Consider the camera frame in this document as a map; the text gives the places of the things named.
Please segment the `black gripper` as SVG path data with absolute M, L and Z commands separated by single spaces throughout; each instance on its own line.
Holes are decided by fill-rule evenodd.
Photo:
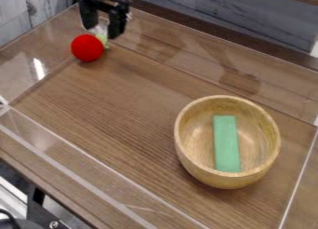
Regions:
M 98 25 L 98 11 L 110 12 L 108 38 L 118 38 L 126 30 L 130 0 L 76 0 L 79 2 L 79 16 L 82 25 L 90 30 Z

